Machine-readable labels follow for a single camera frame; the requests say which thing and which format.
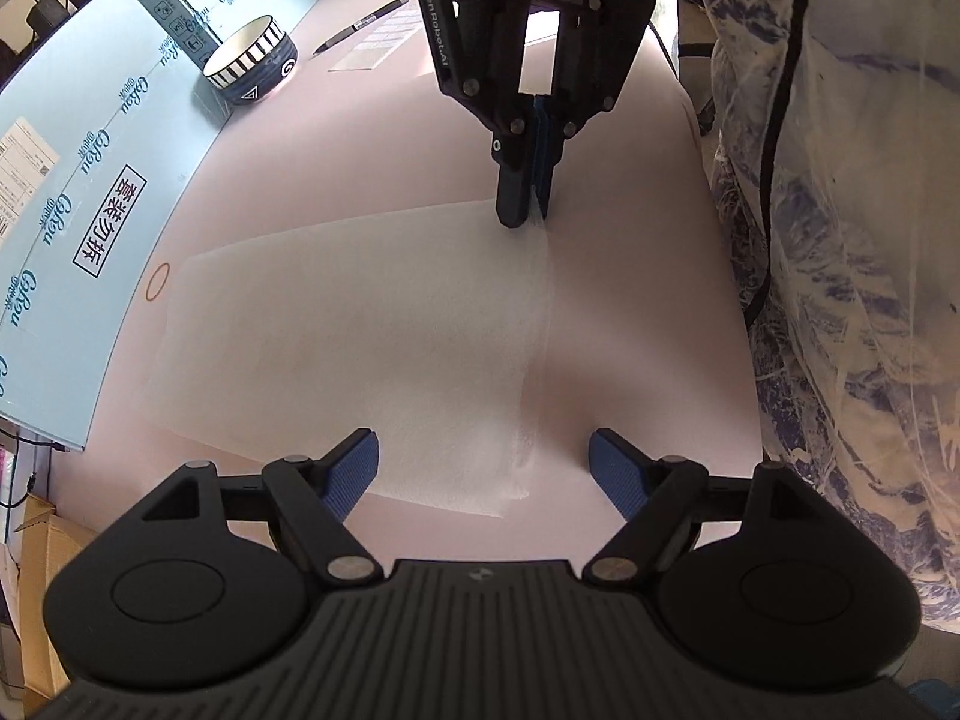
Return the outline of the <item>light blue GoRou carton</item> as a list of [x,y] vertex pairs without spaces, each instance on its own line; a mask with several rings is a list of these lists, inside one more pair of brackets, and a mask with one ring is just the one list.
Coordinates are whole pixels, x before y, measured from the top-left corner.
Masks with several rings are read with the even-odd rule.
[[91,0],[2,93],[2,413],[80,449],[146,262],[229,104],[245,23],[319,0]]

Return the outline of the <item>blue white patterned garment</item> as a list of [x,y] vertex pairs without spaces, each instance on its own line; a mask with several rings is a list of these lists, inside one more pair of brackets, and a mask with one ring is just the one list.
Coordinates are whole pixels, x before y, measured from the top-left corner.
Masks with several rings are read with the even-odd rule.
[[761,442],[958,626],[958,0],[703,0]]

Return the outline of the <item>brown cardboard box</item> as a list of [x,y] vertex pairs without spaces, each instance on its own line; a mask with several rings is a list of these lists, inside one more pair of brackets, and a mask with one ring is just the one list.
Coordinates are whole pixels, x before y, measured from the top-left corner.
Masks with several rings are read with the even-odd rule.
[[3,544],[2,587],[20,637],[23,710],[31,717],[70,684],[44,624],[44,596],[53,578],[96,533],[60,517],[55,505],[30,494],[13,536],[20,554],[14,557]]

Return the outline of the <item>white nonwoven shopping bag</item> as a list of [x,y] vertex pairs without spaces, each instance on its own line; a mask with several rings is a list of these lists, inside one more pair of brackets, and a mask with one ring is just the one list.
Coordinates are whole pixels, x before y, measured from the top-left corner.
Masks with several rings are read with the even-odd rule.
[[487,202],[227,245],[172,282],[146,411],[262,463],[368,427],[377,494],[498,517],[529,492],[550,300],[547,231]]

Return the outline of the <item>black pen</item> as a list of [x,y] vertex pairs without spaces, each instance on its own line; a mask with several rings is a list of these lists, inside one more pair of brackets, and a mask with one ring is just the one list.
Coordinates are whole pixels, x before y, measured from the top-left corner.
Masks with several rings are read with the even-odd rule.
[[377,10],[371,11],[371,13],[368,13],[368,15],[363,16],[363,18],[359,18],[358,21],[355,21],[351,25],[345,26],[345,28],[341,29],[339,32],[336,32],[334,36],[329,37],[329,39],[324,41],[324,43],[319,44],[319,46],[313,50],[313,57],[324,54],[324,52],[327,52],[327,50],[331,50],[335,46],[338,46],[338,44],[343,43],[343,41],[347,41],[348,37],[352,37],[353,34],[363,31],[363,29],[366,29],[376,21],[392,15],[394,11],[400,10],[409,2],[410,0],[391,0],[388,4],[382,5],[382,7],[379,7]]

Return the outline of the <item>dark blue striped bowl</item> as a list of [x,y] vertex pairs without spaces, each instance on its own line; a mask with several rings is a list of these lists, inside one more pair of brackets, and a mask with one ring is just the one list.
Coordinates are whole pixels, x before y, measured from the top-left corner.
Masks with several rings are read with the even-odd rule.
[[233,32],[202,73],[231,106],[249,106],[285,82],[298,59],[288,32],[272,15],[263,15]]

